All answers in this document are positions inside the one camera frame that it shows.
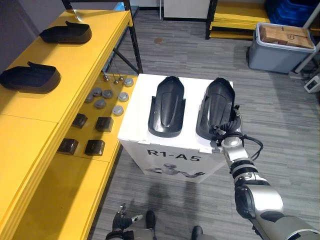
silver robot arm segment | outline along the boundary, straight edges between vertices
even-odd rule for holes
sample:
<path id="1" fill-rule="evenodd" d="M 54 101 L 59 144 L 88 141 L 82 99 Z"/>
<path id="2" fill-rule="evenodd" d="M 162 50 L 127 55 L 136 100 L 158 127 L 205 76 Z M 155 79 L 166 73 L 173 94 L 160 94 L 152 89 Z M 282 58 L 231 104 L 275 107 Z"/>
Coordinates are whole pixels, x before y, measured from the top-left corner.
<path id="1" fill-rule="evenodd" d="M 238 136 L 226 137 L 223 153 L 234 179 L 237 212 L 252 222 L 263 240 L 319 240 L 320 232 L 295 216 L 284 215 L 279 193 L 261 177 Z"/>

gray storage bin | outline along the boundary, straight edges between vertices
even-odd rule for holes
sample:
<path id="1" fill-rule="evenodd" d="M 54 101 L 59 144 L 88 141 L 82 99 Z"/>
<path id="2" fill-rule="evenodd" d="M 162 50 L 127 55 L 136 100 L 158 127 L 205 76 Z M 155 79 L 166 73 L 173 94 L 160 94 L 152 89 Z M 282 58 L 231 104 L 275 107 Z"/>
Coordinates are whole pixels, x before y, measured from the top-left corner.
<path id="1" fill-rule="evenodd" d="M 260 39 L 261 26 L 280 26 L 278 24 L 259 22 L 253 32 L 253 40 L 248 51 L 248 66 L 251 69 L 261 69 L 288 74 L 295 66 L 303 61 L 309 54 L 316 51 L 313 49 L 287 46 L 263 42 Z"/>

black square part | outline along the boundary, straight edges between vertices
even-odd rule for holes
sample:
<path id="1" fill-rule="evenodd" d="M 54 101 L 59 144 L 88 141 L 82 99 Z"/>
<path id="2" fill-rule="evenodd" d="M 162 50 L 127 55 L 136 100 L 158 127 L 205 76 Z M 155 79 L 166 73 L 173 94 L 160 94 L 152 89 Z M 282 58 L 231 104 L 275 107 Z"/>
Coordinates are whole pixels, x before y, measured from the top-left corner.
<path id="1" fill-rule="evenodd" d="M 105 142 L 102 140 L 88 140 L 84 153 L 88 156 L 102 156 Z"/>
<path id="2" fill-rule="evenodd" d="M 85 125 L 86 121 L 88 120 L 87 116 L 82 114 L 82 113 L 78 113 L 73 122 L 72 122 L 72 126 L 82 129 L 82 127 Z"/>
<path id="3" fill-rule="evenodd" d="M 71 138 L 64 138 L 56 151 L 59 154 L 73 155 L 78 146 L 78 141 Z"/>
<path id="4" fill-rule="evenodd" d="M 111 117 L 100 116 L 96 121 L 95 129 L 97 129 L 99 132 L 111 132 L 113 124 L 114 120 Z"/>

black metal shelf frame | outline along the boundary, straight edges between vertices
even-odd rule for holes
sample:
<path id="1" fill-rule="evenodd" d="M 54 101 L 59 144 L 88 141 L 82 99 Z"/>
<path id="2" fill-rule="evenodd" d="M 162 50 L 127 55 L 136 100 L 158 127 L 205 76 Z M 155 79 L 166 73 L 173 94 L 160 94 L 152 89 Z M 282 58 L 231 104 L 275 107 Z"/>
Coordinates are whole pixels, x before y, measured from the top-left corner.
<path id="1" fill-rule="evenodd" d="M 130 0 L 62 0 L 62 3 L 63 3 L 63 5 L 64 5 L 66 10 L 72 10 L 73 9 L 71 3 L 123 3 L 124 9 L 126 11 L 130 11 L 132 22 L 133 22 L 132 26 L 128 26 L 128 28 L 129 28 L 129 31 L 130 31 L 130 36 L 131 36 L 132 46 L 133 46 L 133 50 L 134 50 L 136 65 L 137 65 L 138 68 L 135 68 L 133 66 L 133 64 L 129 60 L 127 60 L 119 52 L 118 49 L 114 48 L 113 52 L 116 55 L 118 55 L 126 64 L 128 64 L 129 67 L 132 68 L 137 74 L 143 74 L 144 73 L 144 71 L 142 69 L 142 63 L 141 63 L 140 52 L 139 52 L 138 41 L 137 41 L 137 35 L 136 35 L 136 29 L 135 29 L 135 23 L 134 23 L 134 16 L 132 15 Z"/>
<path id="2" fill-rule="evenodd" d="M 210 0 L 208 14 L 206 16 L 206 24 L 205 24 L 205 39 L 206 40 L 208 40 L 210 38 L 210 25 L 211 25 L 211 22 L 215 18 L 217 4 L 218 4 L 218 0 Z"/>

robot illustration on box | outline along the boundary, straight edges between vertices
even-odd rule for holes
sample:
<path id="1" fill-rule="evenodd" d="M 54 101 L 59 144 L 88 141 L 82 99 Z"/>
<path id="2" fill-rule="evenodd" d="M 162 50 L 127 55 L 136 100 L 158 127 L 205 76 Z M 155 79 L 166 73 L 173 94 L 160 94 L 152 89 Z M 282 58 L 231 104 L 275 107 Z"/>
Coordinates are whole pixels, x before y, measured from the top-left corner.
<path id="1" fill-rule="evenodd" d="M 204 172 L 200 171 L 200 172 L 196 172 L 195 174 L 191 175 L 185 171 L 176 170 L 175 168 L 177 168 L 177 166 L 174 164 L 170 164 L 170 163 L 165 163 L 165 164 L 163 164 L 163 166 L 164 166 L 163 168 L 160 168 L 160 167 L 149 168 L 149 169 L 146 169 L 146 171 L 157 173 L 157 174 L 164 173 L 167 175 L 182 174 L 182 175 L 185 175 L 187 178 L 196 178 L 198 176 L 205 174 Z"/>

